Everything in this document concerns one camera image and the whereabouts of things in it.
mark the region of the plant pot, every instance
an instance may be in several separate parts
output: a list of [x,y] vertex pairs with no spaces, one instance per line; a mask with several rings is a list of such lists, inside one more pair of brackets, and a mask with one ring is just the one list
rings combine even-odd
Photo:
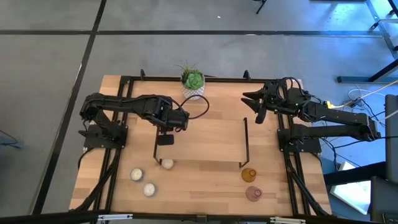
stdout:
[[[189,88],[185,87],[185,85],[181,82],[182,94],[184,95],[185,98],[188,98],[188,97],[190,97],[192,95],[201,95],[201,96],[203,96],[203,94],[205,94],[205,77],[202,76],[202,79],[203,79],[203,86],[200,87],[197,90],[189,89]],[[197,100],[199,98],[200,98],[199,96],[194,96],[194,97],[190,98],[189,100]]]

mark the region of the wooden table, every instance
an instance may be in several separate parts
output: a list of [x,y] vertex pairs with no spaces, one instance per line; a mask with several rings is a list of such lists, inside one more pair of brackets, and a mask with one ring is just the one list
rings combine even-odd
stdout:
[[[99,92],[117,95],[119,80],[120,76],[104,76]],[[180,85],[179,82],[135,81],[132,97],[157,94],[182,102],[184,98]],[[256,124],[256,115],[240,100],[243,92],[261,87],[260,83],[206,83],[205,96],[210,102],[210,110],[201,118],[189,121],[188,129],[181,133],[184,138],[179,133],[175,134],[174,146],[180,147],[180,152],[186,149],[187,153],[172,152],[168,155],[179,156],[175,158],[172,170],[163,169],[153,159],[156,127],[135,114],[129,114],[128,139],[121,153],[111,210],[131,213],[292,215],[284,158],[276,135],[277,116],[267,113],[264,123]],[[189,101],[183,107],[195,116],[206,109],[206,103],[200,99]],[[111,117],[112,112],[105,112]],[[239,127],[244,127],[245,117],[248,118],[250,152],[250,162],[245,167],[256,169],[258,173],[252,183],[243,181],[237,163],[245,160],[245,152],[239,145],[244,139],[244,130]],[[228,129],[230,135],[226,137],[222,132]],[[95,149],[83,158],[70,208],[79,206],[97,184],[103,155],[104,149]],[[300,157],[308,189],[323,209],[331,213],[319,160],[309,153],[301,153]],[[145,172],[142,182],[130,180],[130,171],[135,167]],[[157,186],[157,193],[151,198],[142,194],[142,188],[148,182]],[[245,197],[246,189],[252,185],[263,191],[258,202],[250,202]],[[100,208],[104,207],[106,191],[107,186]],[[297,186],[295,192],[298,209],[303,213]]]

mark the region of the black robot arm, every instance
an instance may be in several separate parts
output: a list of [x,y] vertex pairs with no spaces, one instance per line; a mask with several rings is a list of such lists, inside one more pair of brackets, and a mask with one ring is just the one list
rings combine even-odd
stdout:
[[256,123],[261,124],[266,117],[266,111],[296,116],[306,122],[331,121],[343,125],[327,127],[307,127],[293,124],[287,133],[291,142],[305,138],[349,136],[357,140],[373,141],[381,137],[377,131],[376,122],[364,113],[350,113],[329,109],[327,102],[313,102],[312,95],[299,88],[285,90],[282,97],[280,89],[286,88],[280,82],[271,82],[258,91],[243,93],[242,98],[255,113]]
[[[173,102],[171,97],[161,95],[126,98],[94,93],[86,97],[80,116],[84,121],[94,121],[96,126],[91,125],[89,130],[79,131],[79,133],[86,137],[85,147],[124,147],[127,126],[110,121],[103,110],[137,114],[140,118],[160,128],[163,134],[174,128],[186,130],[189,113],[180,107],[173,109]],[[163,143],[173,144],[173,140],[170,139],[172,135],[167,135],[167,137],[169,139]]]

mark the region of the potted plant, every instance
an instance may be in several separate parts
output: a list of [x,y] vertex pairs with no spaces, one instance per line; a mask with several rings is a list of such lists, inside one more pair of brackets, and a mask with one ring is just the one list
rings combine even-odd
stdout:
[[[182,93],[185,98],[192,95],[203,95],[205,93],[205,76],[198,69],[184,65],[181,67]],[[191,97],[190,100],[197,100],[199,96]]]

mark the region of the gray floor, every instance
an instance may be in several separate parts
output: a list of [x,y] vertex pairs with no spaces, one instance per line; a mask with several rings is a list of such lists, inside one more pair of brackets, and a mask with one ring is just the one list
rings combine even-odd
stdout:
[[[391,10],[386,0],[372,3],[381,17]],[[2,0],[0,29],[91,29],[99,4],[99,0]],[[249,0],[113,0],[106,5],[99,29],[368,30],[374,23],[364,2],[268,0],[257,16],[258,6]],[[393,41],[398,34],[395,26],[386,25]],[[0,36],[0,129],[25,144],[23,149],[0,149],[0,216],[29,212],[87,40],[87,36]],[[218,77],[241,77],[246,69],[252,77],[297,77],[311,93],[338,105],[356,87],[337,84],[337,76],[370,76],[393,57],[381,37],[97,36],[44,212],[68,209],[83,145],[77,133],[82,129],[78,110],[86,95],[98,91],[102,76],[138,75],[141,68],[148,75],[177,76],[180,71],[174,65],[181,60]],[[381,93],[398,91],[394,86]],[[375,113],[384,110],[381,95],[366,101]],[[339,138],[332,143],[351,141]],[[352,145],[338,153],[361,166],[383,161],[384,141]],[[326,146],[322,156],[333,159]]]

